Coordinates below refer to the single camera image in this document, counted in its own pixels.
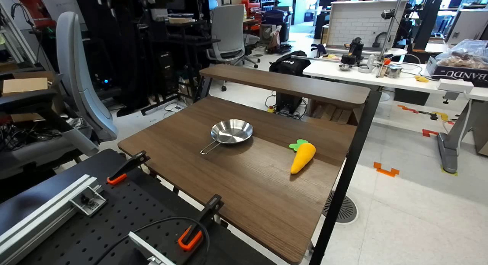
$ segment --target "metal bowl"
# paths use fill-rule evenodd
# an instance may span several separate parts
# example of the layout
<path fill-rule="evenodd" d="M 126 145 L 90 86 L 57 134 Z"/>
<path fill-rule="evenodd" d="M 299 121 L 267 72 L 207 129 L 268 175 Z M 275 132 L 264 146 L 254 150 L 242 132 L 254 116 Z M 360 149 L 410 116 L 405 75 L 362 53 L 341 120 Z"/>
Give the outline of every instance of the metal bowl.
<path fill-rule="evenodd" d="M 244 120 L 229 119 L 221 121 L 215 124 L 210 131 L 210 136 L 212 136 L 214 141 L 200 150 L 200 153 L 207 154 L 221 143 L 230 145 L 243 142 L 251 137 L 253 131 L 252 125 Z M 209 151 L 204 152 L 206 148 L 215 142 L 218 142 L 218 144 L 213 146 Z"/>
<path fill-rule="evenodd" d="M 351 70 L 351 65 L 349 64 L 340 64 L 339 69 L 342 70 L 343 72 L 347 72 Z"/>

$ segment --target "metal pole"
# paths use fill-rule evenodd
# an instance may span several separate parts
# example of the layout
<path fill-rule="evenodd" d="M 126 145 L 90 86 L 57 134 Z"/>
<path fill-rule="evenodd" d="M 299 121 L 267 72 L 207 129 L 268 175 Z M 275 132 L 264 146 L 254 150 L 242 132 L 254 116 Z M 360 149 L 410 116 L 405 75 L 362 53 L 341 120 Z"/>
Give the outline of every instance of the metal pole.
<path fill-rule="evenodd" d="M 382 60 L 383 63 L 381 64 L 381 67 L 378 70 L 378 74 L 376 74 L 376 77 L 380 77 L 381 70 L 383 69 L 383 64 L 384 64 L 383 56 L 385 56 L 385 50 L 387 49 L 387 42 L 388 39 L 390 38 L 390 35 L 392 34 L 393 22 L 396 22 L 396 15 L 398 12 L 398 8 L 400 8 L 400 4 L 401 4 L 401 0 L 397 0 L 397 5 L 395 7 L 395 15 L 390 20 L 390 25 L 388 26 L 388 31 L 387 31 L 387 37 L 385 37 L 383 41 L 383 48 L 381 49 L 381 53 L 380 53 L 380 60 Z"/>

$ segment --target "black table leg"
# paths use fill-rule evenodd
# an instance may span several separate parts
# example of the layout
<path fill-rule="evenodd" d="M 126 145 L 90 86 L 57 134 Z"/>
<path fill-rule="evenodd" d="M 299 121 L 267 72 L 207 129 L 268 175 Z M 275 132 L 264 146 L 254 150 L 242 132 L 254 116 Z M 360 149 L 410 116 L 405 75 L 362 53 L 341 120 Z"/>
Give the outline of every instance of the black table leg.
<path fill-rule="evenodd" d="M 332 231 L 334 230 L 334 225 L 339 214 L 340 206 L 344 200 L 347 188 L 349 188 L 352 175 L 359 160 L 359 155 L 361 154 L 361 150 L 363 150 L 364 142 L 366 141 L 369 128 L 373 122 L 373 117 L 376 112 L 376 108 L 378 107 L 380 97 L 380 92 L 371 92 L 369 94 L 368 101 L 364 106 L 358 128 L 356 129 L 354 138 L 352 138 L 351 147 L 349 148 L 349 152 L 346 156 L 347 160 L 344 164 L 339 182 L 337 183 L 334 196 L 332 197 L 331 206 L 329 207 L 324 225 L 320 231 L 312 258 L 310 259 L 310 265 L 319 265 L 322 262 L 327 244 L 329 243 Z"/>

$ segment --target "toy carrot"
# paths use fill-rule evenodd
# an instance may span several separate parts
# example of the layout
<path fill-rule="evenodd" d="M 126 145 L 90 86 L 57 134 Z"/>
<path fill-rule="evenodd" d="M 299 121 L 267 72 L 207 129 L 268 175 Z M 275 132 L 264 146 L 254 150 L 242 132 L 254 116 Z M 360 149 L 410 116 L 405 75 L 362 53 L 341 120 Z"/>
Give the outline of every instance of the toy carrot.
<path fill-rule="evenodd" d="M 290 171 L 291 174 L 296 174 L 312 160 L 316 149 L 314 145 L 308 143 L 306 140 L 297 140 L 296 144 L 291 144 L 289 147 L 297 152 Z"/>

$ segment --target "chair armrest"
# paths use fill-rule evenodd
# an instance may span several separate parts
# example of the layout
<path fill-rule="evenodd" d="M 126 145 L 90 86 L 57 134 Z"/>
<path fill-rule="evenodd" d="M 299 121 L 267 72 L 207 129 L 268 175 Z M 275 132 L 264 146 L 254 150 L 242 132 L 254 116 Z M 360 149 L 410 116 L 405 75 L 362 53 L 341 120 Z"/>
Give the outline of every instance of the chair armrest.
<path fill-rule="evenodd" d="M 39 107 L 50 107 L 56 91 L 47 89 L 18 93 L 0 98 L 0 112 L 6 114 L 24 114 L 37 112 Z"/>

